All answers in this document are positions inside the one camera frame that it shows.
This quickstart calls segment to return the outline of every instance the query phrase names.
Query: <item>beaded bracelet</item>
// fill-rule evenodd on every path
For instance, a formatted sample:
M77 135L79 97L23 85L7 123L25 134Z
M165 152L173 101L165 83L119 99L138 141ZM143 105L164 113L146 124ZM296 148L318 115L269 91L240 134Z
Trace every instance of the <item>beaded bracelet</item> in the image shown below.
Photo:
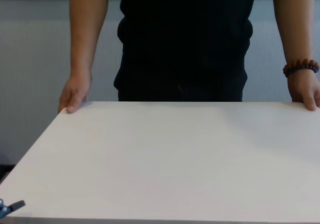
M289 75L302 69L313 70L315 73L317 73L319 71L319 64L314 60L310 60L310 61L308 59L305 59L303 61L298 60L296 62L291 62L290 64L287 64L284 67L283 72L284 72L284 75L288 78Z

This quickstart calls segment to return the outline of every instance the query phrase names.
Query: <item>black clip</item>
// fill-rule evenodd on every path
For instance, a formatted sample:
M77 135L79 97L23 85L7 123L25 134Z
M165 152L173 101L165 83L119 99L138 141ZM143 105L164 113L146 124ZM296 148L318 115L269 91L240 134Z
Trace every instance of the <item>black clip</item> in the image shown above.
M24 207L26 204L23 200L18 201L12 205L6 206L4 201L0 199L0 219L5 218L7 215L11 214L12 212Z

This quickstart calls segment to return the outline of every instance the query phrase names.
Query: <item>person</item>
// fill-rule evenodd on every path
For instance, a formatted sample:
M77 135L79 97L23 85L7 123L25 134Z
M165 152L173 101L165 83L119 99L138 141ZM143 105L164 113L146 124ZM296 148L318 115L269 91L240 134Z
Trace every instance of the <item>person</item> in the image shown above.
M119 100L242 101L253 2L121 0L123 58L114 82ZM315 1L273 2L286 62L311 60ZM71 73L59 111L74 113L89 92L107 7L108 0L70 0ZM290 74L288 89L294 102L312 111L320 107L320 83L313 70Z

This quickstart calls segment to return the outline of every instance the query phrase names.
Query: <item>white tabletop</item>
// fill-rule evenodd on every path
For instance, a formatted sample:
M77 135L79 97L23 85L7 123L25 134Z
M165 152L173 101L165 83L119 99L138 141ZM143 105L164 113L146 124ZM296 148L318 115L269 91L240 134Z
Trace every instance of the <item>white tabletop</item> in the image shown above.
M0 197L27 203L7 223L320 223L319 126L300 104L88 103L53 121Z

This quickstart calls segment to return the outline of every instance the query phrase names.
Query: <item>forearm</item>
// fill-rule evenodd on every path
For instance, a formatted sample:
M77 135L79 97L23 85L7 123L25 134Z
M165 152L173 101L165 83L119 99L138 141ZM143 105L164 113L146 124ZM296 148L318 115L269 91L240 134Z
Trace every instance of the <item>forearm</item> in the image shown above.
M70 0L71 74L90 70L108 0Z
M315 0L273 0L273 2L287 62L312 59Z

